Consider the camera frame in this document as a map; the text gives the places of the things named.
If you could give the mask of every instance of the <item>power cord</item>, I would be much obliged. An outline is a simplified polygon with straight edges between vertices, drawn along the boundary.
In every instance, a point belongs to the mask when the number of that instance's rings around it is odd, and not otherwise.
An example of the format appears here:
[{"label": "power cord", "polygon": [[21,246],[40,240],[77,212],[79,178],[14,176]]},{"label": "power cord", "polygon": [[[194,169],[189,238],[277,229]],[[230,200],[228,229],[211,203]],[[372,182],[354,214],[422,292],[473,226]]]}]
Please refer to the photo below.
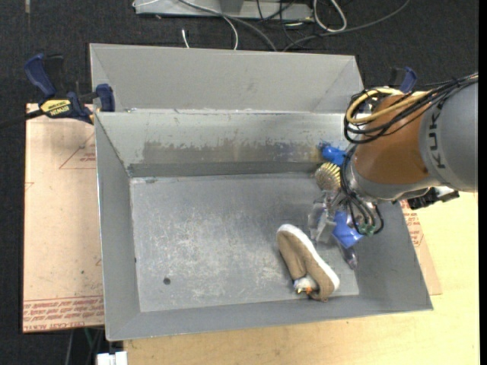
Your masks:
[{"label": "power cord", "polygon": [[314,21],[316,22],[316,24],[323,30],[325,31],[328,31],[330,33],[338,33],[340,31],[343,31],[345,28],[347,28],[347,18],[345,17],[345,14],[343,14],[343,11],[342,9],[340,8],[340,6],[338,5],[338,3],[335,1],[335,0],[329,0],[333,7],[336,9],[336,11],[338,12],[338,14],[340,15],[341,19],[342,19],[342,26],[338,29],[333,29],[333,28],[330,28],[328,26],[326,26],[325,24],[323,24],[323,22],[320,20],[319,16],[318,16],[318,0],[313,0],[313,15],[314,15]]},{"label": "power cord", "polygon": [[407,7],[407,5],[410,2],[411,2],[411,0],[405,0],[404,3],[399,8],[397,8],[395,11],[391,12],[390,14],[388,14],[384,17],[381,17],[380,19],[377,19],[375,21],[372,21],[372,22],[369,22],[366,24],[362,24],[360,26],[349,27],[349,28],[346,28],[342,31],[336,31],[334,33],[327,31],[327,32],[323,32],[323,33],[315,33],[315,34],[310,35],[310,36],[305,36],[305,37],[300,38],[299,40],[295,40],[293,43],[287,45],[282,51],[287,52],[292,46],[301,45],[302,43],[309,42],[310,40],[314,40],[316,38],[330,37],[332,35],[338,35],[338,34],[342,34],[342,33],[351,33],[352,31],[358,31],[358,30],[363,30],[363,29],[368,28],[368,27],[372,27],[375,24],[379,24],[383,21],[386,21],[387,19],[390,19],[392,16],[399,14],[405,7]]},{"label": "power cord", "polygon": [[[146,3],[141,3],[141,4],[136,4],[135,3],[136,1],[137,0],[134,0],[133,3],[132,3],[132,7],[133,8],[137,8],[137,7],[140,7],[140,6],[143,6],[143,5],[154,4],[155,2],[159,2],[161,0],[153,0],[151,2],[146,2]],[[213,15],[222,17],[230,25],[231,29],[234,32],[234,35],[235,35],[234,50],[237,50],[237,47],[238,47],[238,32],[237,32],[237,29],[235,28],[234,24],[230,21],[230,19],[226,15],[223,15],[222,13],[220,13],[220,12],[218,12],[216,10],[213,10],[211,8],[202,7],[200,5],[196,5],[196,4],[193,4],[193,3],[186,2],[185,0],[178,0],[178,1],[179,2],[182,2],[183,4],[186,4],[186,5],[190,6],[192,8],[199,9],[200,11],[208,12],[209,14],[213,14]],[[186,38],[184,39],[184,41],[185,41],[184,43],[186,44],[186,46],[189,47],[188,44],[187,44]]]}]

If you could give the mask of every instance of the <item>blue plastic part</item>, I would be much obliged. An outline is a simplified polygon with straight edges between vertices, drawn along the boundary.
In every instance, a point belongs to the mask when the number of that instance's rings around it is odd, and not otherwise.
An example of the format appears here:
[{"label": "blue plastic part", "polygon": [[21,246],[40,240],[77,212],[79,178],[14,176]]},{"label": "blue plastic part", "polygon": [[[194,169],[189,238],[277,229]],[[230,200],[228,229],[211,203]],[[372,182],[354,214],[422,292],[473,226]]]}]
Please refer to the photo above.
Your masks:
[{"label": "blue plastic part", "polygon": [[101,110],[112,113],[115,111],[115,98],[113,97],[112,88],[109,84],[100,84],[96,89],[97,95],[100,98]]},{"label": "blue plastic part", "polygon": [[331,163],[334,163],[336,166],[342,166],[343,160],[345,159],[346,152],[344,150],[340,150],[338,148],[334,148],[333,146],[321,143],[318,145],[318,148],[321,150],[321,154],[325,160],[328,160]]},{"label": "blue plastic part", "polygon": [[332,235],[345,249],[354,246],[361,238],[363,238],[363,235],[357,230],[348,226],[346,212],[337,211],[333,221],[336,223],[336,226],[333,229]]},{"label": "blue plastic part", "polygon": [[67,115],[66,117],[68,118],[73,118],[77,120],[81,120],[82,122],[90,123],[90,115],[92,114],[91,110],[86,107],[84,104],[80,104],[78,96],[76,95],[75,92],[68,92],[66,94],[67,98],[71,101],[71,104],[73,105],[73,110],[72,112]]},{"label": "blue plastic part", "polygon": [[24,71],[29,81],[43,92],[46,100],[53,97],[57,90],[44,70],[43,57],[44,54],[40,53],[29,59],[25,62]]},{"label": "blue plastic part", "polygon": [[406,71],[406,76],[404,77],[403,82],[399,87],[399,90],[404,94],[407,94],[414,88],[418,80],[418,77],[416,76],[416,73],[411,68],[408,68],[406,66],[404,70]]}]

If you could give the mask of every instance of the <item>sneaker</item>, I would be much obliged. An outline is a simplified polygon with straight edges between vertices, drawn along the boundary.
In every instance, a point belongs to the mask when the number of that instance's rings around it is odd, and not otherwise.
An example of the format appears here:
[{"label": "sneaker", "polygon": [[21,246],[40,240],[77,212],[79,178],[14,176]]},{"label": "sneaker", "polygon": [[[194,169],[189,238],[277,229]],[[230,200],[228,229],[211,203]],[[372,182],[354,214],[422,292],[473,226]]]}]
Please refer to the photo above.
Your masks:
[{"label": "sneaker", "polygon": [[327,301],[328,297],[339,288],[338,276],[323,261],[311,240],[299,228],[292,224],[280,226],[277,231],[277,243],[296,288],[301,288],[299,279],[308,282],[311,276],[318,288],[313,291],[307,290],[307,293],[311,298],[319,301]]}]

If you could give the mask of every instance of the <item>blue clamp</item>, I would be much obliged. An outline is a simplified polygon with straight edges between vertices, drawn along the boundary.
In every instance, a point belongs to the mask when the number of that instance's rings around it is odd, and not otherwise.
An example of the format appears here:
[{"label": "blue clamp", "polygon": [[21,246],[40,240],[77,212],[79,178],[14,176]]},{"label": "blue clamp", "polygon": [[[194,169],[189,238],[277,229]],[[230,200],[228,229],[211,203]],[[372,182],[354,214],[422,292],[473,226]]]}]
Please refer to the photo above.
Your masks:
[{"label": "blue clamp", "polygon": [[24,64],[24,71],[29,81],[38,87],[44,94],[44,100],[53,97],[57,90],[49,79],[43,65],[44,54],[40,53]]},{"label": "blue clamp", "polygon": [[321,142],[318,145],[318,149],[321,150],[321,154],[323,155],[323,158],[325,160],[334,163],[338,167],[342,166],[342,163],[346,156],[346,152],[344,150],[334,148],[326,142]]},{"label": "blue clamp", "polygon": [[101,110],[104,112],[115,112],[115,98],[109,84],[100,84],[95,90],[101,102]]},{"label": "blue clamp", "polygon": [[[39,102],[39,108],[41,108],[47,100],[57,100],[57,98],[53,99],[57,94],[57,89],[51,82],[49,75],[46,73],[43,57],[44,55],[39,53],[24,64],[24,70],[29,81],[43,92],[44,97]],[[115,111],[115,98],[112,89],[108,84],[100,84],[97,86],[95,92],[84,96],[79,97],[75,92],[68,92],[64,96],[64,99],[67,98],[69,104],[65,103],[62,105],[62,112],[54,113],[50,110],[44,110],[44,114],[51,118],[73,118],[83,122],[92,123],[92,118],[90,117],[92,112],[84,105],[84,102],[86,100],[93,100],[96,97],[100,98],[102,111]]]},{"label": "blue clamp", "polygon": [[406,66],[404,70],[406,71],[406,76],[404,77],[403,82],[399,87],[399,90],[404,94],[407,94],[414,88],[418,80],[418,77],[416,76],[416,73],[411,68],[408,68]]},{"label": "blue clamp", "polygon": [[363,235],[361,235],[357,230],[354,230],[348,226],[346,212],[335,212],[333,221],[336,223],[336,226],[333,229],[332,235],[345,249],[354,246],[361,238],[363,238]]}]

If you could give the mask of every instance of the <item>cardboard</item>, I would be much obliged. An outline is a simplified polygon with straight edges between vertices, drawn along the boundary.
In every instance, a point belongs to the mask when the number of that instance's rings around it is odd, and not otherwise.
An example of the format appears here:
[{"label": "cardboard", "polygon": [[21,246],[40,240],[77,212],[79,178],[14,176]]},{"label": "cardboard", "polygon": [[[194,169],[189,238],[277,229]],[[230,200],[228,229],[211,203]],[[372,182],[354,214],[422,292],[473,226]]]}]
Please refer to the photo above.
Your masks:
[{"label": "cardboard", "polygon": [[26,133],[23,332],[103,325],[94,127],[41,116]]}]

